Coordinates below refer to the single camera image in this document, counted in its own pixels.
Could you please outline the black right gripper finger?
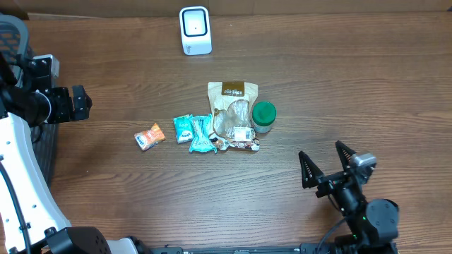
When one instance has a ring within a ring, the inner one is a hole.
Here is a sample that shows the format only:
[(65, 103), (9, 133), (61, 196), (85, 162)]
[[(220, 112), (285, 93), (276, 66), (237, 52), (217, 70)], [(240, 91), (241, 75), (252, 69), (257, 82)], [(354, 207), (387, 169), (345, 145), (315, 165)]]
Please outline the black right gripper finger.
[(343, 170), (347, 171), (350, 168), (350, 159), (356, 152), (339, 140), (335, 142), (335, 148), (338, 152)]
[(303, 151), (299, 152), (299, 160), (302, 170), (302, 187), (313, 188), (318, 186), (324, 177), (323, 172), (312, 162), (310, 157)]

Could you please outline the green lid jar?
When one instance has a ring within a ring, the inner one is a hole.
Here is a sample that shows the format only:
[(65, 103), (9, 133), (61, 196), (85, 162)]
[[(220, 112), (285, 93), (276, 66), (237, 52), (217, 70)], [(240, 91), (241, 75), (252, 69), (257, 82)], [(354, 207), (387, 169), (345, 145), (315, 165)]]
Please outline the green lid jar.
[(277, 111), (270, 102), (259, 102), (254, 105), (251, 113), (251, 119), (254, 130), (257, 133), (267, 133), (272, 129), (275, 122)]

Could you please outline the orange snack packet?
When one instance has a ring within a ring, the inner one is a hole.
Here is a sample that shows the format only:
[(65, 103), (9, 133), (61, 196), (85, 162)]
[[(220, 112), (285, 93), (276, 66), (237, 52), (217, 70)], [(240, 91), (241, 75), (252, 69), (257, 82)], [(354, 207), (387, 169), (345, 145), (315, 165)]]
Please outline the orange snack packet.
[(165, 135), (157, 123), (146, 131), (135, 133), (134, 138), (142, 151), (149, 150), (165, 140)]

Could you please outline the beige brown snack bag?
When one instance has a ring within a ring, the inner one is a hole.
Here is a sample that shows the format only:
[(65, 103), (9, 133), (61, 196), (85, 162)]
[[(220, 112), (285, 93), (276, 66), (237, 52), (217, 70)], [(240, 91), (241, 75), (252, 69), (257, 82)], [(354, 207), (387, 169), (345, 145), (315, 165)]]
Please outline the beige brown snack bag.
[(208, 83), (212, 114), (210, 141), (219, 150), (237, 148), (259, 151), (260, 142), (251, 122), (251, 108), (258, 97), (258, 85), (244, 81)]

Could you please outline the small teal white packet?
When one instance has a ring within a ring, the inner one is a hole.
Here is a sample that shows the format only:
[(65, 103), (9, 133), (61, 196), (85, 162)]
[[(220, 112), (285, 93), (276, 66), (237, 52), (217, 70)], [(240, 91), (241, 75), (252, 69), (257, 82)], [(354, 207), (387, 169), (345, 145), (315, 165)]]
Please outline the small teal white packet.
[(186, 114), (173, 118), (176, 132), (176, 141), (178, 144), (192, 141), (194, 138), (194, 129), (191, 123), (192, 114)]

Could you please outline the teal snack packet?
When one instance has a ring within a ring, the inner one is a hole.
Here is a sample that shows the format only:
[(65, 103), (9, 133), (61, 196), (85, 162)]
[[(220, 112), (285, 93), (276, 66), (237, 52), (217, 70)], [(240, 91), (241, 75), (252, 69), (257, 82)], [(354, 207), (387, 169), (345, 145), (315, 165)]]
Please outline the teal snack packet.
[(212, 115), (198, 115), (189, 118), (194, 130), (194, 137), (191, 141), (189, 152), (211, 152), (217, 153), (218, 150), (209, 139)]

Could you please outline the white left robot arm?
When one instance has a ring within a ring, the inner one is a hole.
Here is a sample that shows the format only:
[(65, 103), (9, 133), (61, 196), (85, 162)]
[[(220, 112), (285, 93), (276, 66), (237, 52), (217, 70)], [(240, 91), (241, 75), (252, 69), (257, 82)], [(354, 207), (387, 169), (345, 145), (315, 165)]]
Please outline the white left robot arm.
[(83, 86), (54, 86), (52, 55), (1, 60), (1, 218), (9, 253), (139, 254), (136, 239), (107, 240), (91, 226), (73, 227), (55, 203), (37, 163), (31, 129), (88, 119)]

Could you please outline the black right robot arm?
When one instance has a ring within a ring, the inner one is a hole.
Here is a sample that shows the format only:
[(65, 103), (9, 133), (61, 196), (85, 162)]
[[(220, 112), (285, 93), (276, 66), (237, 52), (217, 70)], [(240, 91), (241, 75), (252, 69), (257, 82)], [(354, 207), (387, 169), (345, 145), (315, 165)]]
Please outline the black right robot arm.
[(316, 197), (327, 197), (343, 218), (318, 243), (302, 243), (301, 253), (397, 253), (399, 206), (389, 199), (367, 201), (362, 186), (377, 165), (373, 154), (357, 153), (335, 142), (342, 171), (325, 175), (310, 157), (299, 152), (302, 187), (316, 188)]

